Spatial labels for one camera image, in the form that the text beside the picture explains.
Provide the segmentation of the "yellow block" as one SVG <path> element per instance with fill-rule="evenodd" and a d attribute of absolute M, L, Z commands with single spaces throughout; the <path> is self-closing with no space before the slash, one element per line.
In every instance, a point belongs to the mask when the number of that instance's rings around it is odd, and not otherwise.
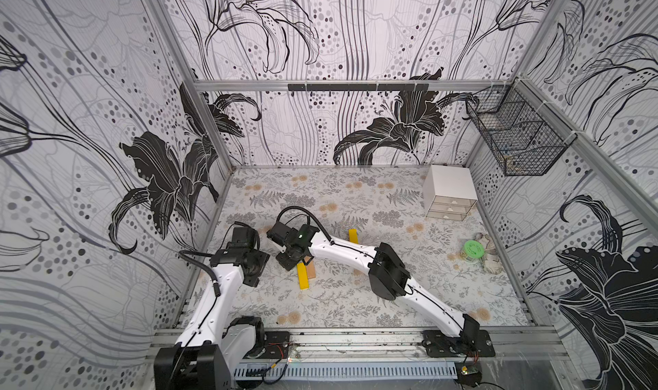
<path fill-rule="evenodd" d="M 358 237 L 358 232 L 356 229 L 350 229 L 348 231 L 348 237 L 349 241 L 353 244 L 358 244 L 359 243 L 359 237 Z"/>
<path fill-rule="evenodd" d="M 309 278 L 307 267 L 303 263 L 296 265 L 299 288 L 303 291 L 309 289 Z"/>

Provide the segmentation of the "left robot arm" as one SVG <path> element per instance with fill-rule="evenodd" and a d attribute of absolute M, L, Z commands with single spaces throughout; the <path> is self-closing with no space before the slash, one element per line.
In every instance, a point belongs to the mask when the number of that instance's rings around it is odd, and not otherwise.
<path fill-rule="evenodd" d="M 157 389 L 231 389 L 234 371 L 245 356 L 260 352 L 263 323 L 257 316 L 228 321 L 242 285 L 256 287 L 269 255 L 260 250 L 257 230 L 243 223 L 230 226 L 231 240 L 210 255 L 179 251 L 178 256 L 206 273 L 210 280 L 183 333 L 154 360 Z M 207 257 L 209 263 L 197 258 Z"/>

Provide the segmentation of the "natural wood block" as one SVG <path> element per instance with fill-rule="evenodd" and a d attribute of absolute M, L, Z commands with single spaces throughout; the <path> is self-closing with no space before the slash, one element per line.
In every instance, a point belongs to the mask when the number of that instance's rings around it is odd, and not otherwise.
<path fill-rule="evenodd" d="M 304 258 L 305 262 L 305 267 L 306 267 L 306 272 L 307 272 L 307 277 L 309 280 L 315 279 L 316 278 L 316 269 L 315 269 L 315 263 L 314 263 L 314 258 L 311 256 L 306 256 Z"/>

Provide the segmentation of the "black wall bar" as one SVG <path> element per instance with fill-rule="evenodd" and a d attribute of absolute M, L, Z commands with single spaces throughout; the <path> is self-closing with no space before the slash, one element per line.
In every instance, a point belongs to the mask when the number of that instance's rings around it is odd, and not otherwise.
<path fill-rule="evenodd" d="M 288 83 L 291 92 L 313 91 L 428 91 L 428 83 Z"/>

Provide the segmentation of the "white drawer box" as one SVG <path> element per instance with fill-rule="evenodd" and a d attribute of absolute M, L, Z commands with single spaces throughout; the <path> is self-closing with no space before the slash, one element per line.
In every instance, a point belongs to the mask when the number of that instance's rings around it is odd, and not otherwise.
<path fill-rule="evenodd" d="M 432 165 L 423 184 L 423 208 L 428 219 L 464 221 L 478 200 L 466 167 Z"/>

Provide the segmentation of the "green lid jar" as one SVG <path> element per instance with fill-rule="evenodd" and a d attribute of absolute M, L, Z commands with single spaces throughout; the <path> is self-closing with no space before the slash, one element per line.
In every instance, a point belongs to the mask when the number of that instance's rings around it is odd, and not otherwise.
<path fill-rule="evenodd" d="M 468 240 L 464 243 L 461 251 L 461 256 L 464 261 L 469 263 L 477 263 L 485 256 L 485 249 L 481 243 L 476 240 Z"/>

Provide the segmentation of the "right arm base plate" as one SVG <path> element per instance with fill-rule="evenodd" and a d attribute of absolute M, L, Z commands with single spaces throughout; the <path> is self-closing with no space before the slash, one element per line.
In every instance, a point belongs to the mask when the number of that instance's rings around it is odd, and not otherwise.
<path fill-rule="evenodd" d="M 440 330 L 423 330 L 421 345 L 428 357 L 494 357 L 493 341 L 488 331 L 466 333 L 464 337 L 448 337 Z"/>

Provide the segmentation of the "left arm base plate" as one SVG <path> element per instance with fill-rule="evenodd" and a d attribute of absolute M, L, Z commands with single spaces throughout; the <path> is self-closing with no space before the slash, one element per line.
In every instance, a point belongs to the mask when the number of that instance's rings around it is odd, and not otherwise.
<path fill-rule="evenodd" d="M 265 331 L 262 337 L 256 339 L 255 347 L 245 355 L 246 359 L 285 359 L 291 349 L 291 333 L 289 331 Z"/>

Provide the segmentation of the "small electronics board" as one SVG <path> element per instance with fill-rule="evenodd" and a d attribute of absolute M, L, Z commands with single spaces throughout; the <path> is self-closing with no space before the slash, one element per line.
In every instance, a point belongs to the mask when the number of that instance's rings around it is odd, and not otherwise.
<path fill-rule="evenodd" d="M 475 388 L 483 381 L 483 373 L 477 364 L 455 364 L 456 383 Z"/>

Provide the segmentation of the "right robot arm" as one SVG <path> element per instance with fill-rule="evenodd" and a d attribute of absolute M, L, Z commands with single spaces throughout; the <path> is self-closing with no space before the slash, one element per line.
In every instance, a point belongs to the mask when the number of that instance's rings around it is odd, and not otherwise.
<path fill-rule="evenodd" d="M 279 247 L 276 260 L 286 270 L 320 258 L 366 273 L 377 297 L 406 304 L 432 321 L 455 351 L 476 353 L 479 322 L 422 287 L 390 244 L 367 246 L 334 237 L 315 215 L 299 206 L 284 208 L 267 238 Z"/>

